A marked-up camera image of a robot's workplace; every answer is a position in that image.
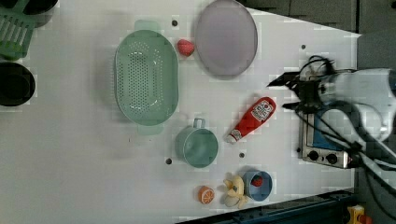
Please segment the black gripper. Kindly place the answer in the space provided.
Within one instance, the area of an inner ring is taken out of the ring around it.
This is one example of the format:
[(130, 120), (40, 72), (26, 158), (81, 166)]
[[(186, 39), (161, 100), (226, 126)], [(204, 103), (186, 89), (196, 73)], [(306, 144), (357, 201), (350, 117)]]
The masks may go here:
[(298, 83), (298, 98), (300, 102), (283, 104), (282, 107), (288, 110), (302, 111), (303, 113), (316, 113), (322, 107), (322, 102), (319, 98), (318, 89), (319, 81), (299, 81), (299, 72), (285, 72), (281, 76), (272, 80), (268, 87), (286, 86), (291, 88)]

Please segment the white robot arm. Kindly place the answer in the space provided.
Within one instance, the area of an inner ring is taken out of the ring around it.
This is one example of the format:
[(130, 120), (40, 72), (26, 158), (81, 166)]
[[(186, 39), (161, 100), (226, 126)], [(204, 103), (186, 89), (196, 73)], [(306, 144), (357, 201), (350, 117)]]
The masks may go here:
[(345, 70), (320, 75), (287, 72), (269, 83), (296, 93), (283, 106), (301, 119), (301, 157), (336, 168), (364, 167), (395, 187), (395, 72)]

